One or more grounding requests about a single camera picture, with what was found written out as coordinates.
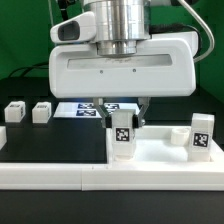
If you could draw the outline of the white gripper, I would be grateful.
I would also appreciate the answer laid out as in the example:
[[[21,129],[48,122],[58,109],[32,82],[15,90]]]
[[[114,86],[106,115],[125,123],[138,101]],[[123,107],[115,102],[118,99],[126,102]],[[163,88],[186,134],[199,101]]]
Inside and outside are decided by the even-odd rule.
[[[125,25],[132,36],[106,36],[117,24],[106,16],[85,12],[53,26],[56,47],[49,57],[49,85],[58,98],[94,98],[102,127],[112,119],[104,97],[139,97],[132,127],[145,125],[150,97],[188,96],[196,88],[194,56],[197,34],[175,32],[150,35],[141,20]]]

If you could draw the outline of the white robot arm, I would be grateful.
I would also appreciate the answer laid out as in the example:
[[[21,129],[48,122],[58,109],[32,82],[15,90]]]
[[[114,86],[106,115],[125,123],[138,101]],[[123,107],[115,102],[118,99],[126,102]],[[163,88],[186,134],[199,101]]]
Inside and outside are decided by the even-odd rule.
[[[128,115],[144,125],[152,97],[188,96],[196,88],[194,64],[215,40],[192,5],[198,0],[81,0],[82,13],[50,30],[56,47],[49,58],[50,90],[57,98],[92,98],[105,128],[113,127],[103,100],[136,97],[140,112]],[[200,24],[209,47],[199,54],[200,34],[185,24],[152,25],[153,6],[181,6]]]

